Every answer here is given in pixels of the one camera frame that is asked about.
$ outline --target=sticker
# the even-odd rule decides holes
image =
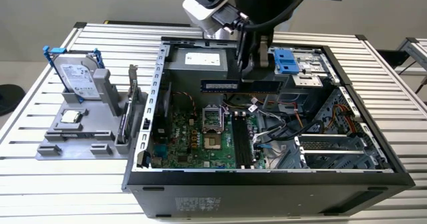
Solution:
[[[220,54],[219,53],[188,52],[185,54],[185,64],[187,65],[220,66],[221,65]]]
[[[73,92],[83,98],[100,98],[91,71],[84,65],[60,65]]]
[[[251,107],[248,108],[248,111],[252,113],[259,107],[253,104],[251,105]]]
[[[60,135],[63,138],[77,138],[77,134],[61,134]]]
[[[253,97],[252,99],[251,99],[251,103],[252,104],[256,104],[259,102],[259,100],[256,99],[256,97]]]
[[[220,208],[220,197],[176,197],[175,204],[176,209],[184,211],[217,211]]]
[[[205,89],[237,89],[237,84],[205,84]]]

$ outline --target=aluminum slotted table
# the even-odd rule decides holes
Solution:
[[[160,37],[201,38],[191,27],[87,24],[61,47],[103,52],[111,83],[128,89],[128,66],[148,91]],[[327,45],[416,186],[351,217],[297,219],[299,223],[427,223],[427,107],[368,41],[355,35],[276,32],[276,43]],[[0,219],[8,223],[293,223],[285,218],[147,219],[121,192],[127,160],[37,161],[39,143],[63,103],[63,84],[47,66],[0,130]]]

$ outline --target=wire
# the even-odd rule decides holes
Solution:
[[[308,131],[309,128],[312,128],[313,125],[320,125],[320,129],[319,129],[319,133],[323,133],[323,130],[324,130],[324,123],[323,121],[320,120],[313,120],[311,123],[308,123],[307,126],[304,126],[299,131],[293,132],[291,135],[288,136],[283,136],[283,137],[273,137],[269,139],[269,141],[264,142],[263,144],[267,144],[272,141],[279,141],[279,142],[284,142],[284,141],[288,141],[288,140],[292,140],[293,137],[296,137],[297,135],[303,134],[304,132]]]
[[[420,90],[423,89],[423,86],[424,86],[423,84],[419,85],[419,87],[417,87],[417,89],[415,91],[415,94],[417,94],[420,92]]]
[[[332,126],[332,124],[333,124],[333,120],[335,120],[335,117],[336,117],[336,112],[335,112],[336,107],[340,109],[341,112],[343,112],[344,110],[345,110],[345,111],[349,111],[349,109],[347,108],[347,106],[344,106],[344,105],[341,105],[341,104],[335,104],[333,107],[332,107],[332,117],[331,117],[331,121],[328,122],[328,124],[327,124],[327,126],[325,126],[325,129],[328,129],[328,128]],[[348,124],[348,128],[349,128],[351,132],[355,133],[355,132],[356,132],[356,127],[355,127],[351,119],[348,118],[348,116],[344,116],[344,120],[345,120],[345,122],[347,122],[347,124]]]
[[[348,107],[347,107],[345,105],[343,105],[343,104],[337,104],[337,105],[339,105],[345,111],[349,111],[349,109],[348,109]],[[348,127],[349,127],[349,129],[351,129],[351,132],[355,133],[355,132],[356,132],[356,127],[355,127],[355,124],[353,124],[349,116],[344,116],[344,119],[345,119],[345,121],[347,121],[347,123],[348,123]]]
[[[297,119],[297,122],[299,122],[299,126],[303,128],[304,125],[303,125],[301,118],[300,118],[300,115],[299,115],[299,105],[297,105],[297,103],[296,102],[280,102],[280,101],[277,101],[277,103],[283,104],[283,105],[293,105],[293,111],[295,111],[295,116],[296,116],[296,119]]]
[[[192,96],[187,92],[181,92],[181,91],[176,91],[176,92],[173,92],[173,94],[181,94],[189,98],[191,104],[192,104],[192,113],[193,113],[193,116],[196,117],[197,116],[196,103],[195,103],[195,99],[192,98]]]
[[[284,21],[287,16],[293,12],[293,10],[297,8],[297,6],[301,4],[303,1],[304,0],[295,0],[295,2],[292,2],[292,4],[284,9],[284,11],[269,21],[261,24],[245,25],[244,31],[255,32],[255,31],[263,31],[263,30],[275,28],[275,26],[277,26]]]
[[[407,67],[399,72],[399,75],[416,63],[416,61],[413,61],[409,65],[407,65]]]

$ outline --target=blue latch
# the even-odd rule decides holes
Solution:
[[[52,54],[64,54],[67,52],[67,48],[53,47],[51,50]]]
[[[293,53],[288,49],[273,50],[273,61],[280,74],[297,74],[300,73],[300,67],[295,61]]]
[[[97,48],[95,48],[93,54],[96,56],[97,67],[104,69],[105,66],[104,66],[103,56],[101,56],[101,52]]]

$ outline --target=black cable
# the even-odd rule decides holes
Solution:
[[[284,141],[292,140],[293,137],[296,137],[297,135],[300,135],[300,134],[303,134],[304,132],[307,132],[308,129],[312,128],[312,126],[313,126],[315,124],[319,124],[319,125],[320,125],[319,132],[321,133],[325,125],[324,125],[323,121],[320,121],[320,120],[313,120],[307,126],[304,126],[299,131],[296,131],[296,132],[292,133],[291,135],[284,136],[284,137],[273,137],[273,138],[271,138],[271,140],[269,140],[268,142],[271,142],[271,141],[284,142]]]
[[[420,90],[423,89],[423,86],[424,86],[423,84],[419,85],[419,87],[417,87],[417,89],[415,91],[415,94],[417,94],[420,92]]]
[[[407,65],[407,67],[399,72],[399,75],[416,63],[416,61],[413,61],[409,65]]]
[[[247,32],[255,32],[255,31],[263,31],[265,29],[272,29],[275,26],[277,26],[280,23],[283,23],[285,17],[293,12],[293,10],[299,7],[304,0],[295,0],[292,4],[284,9],[284,11],[269,21],[261,23],[261,24],[249,24],[244,26],[244,31]]]

